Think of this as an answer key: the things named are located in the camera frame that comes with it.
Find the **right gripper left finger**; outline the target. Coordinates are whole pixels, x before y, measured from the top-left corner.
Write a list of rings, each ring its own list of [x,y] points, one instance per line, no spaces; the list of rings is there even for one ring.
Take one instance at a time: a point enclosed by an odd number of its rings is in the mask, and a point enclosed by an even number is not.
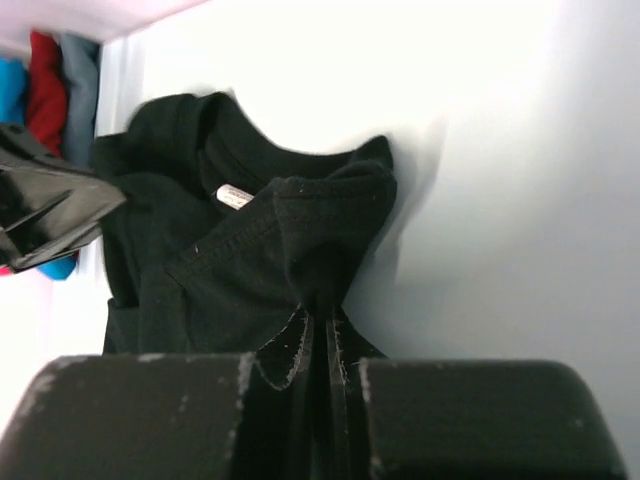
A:
[[[313,345],[313,319],[298,306],[286,325],[254,355],[252,386],[285,391],[308,370]]]

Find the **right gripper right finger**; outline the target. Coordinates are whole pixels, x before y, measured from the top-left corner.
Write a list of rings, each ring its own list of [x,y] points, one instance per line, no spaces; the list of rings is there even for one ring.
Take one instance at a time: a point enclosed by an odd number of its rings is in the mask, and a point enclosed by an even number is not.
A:
[[[385,354],[362,336],[345,314],[327,323],[330,362],[338,368],[342,382],[352,387],[363,358],[384,358]]]

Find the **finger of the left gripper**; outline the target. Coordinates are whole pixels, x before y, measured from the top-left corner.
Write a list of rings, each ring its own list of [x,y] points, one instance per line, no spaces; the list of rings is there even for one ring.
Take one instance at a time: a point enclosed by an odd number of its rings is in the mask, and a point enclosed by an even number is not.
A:
[[[1,126],[1,265],[19,273],[76,253],[125,195],[49,151],[23,126]]]

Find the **black t shirt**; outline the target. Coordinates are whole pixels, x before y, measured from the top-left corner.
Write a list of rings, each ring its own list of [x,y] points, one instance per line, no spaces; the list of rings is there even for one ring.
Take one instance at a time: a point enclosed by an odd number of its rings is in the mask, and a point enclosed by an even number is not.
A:
[[[386,137],[286,150],[223,92],[145,103],[92,164],[126,197],[101,223],[107,354],[255,351],[295,314],[325,317],[397,192]]]

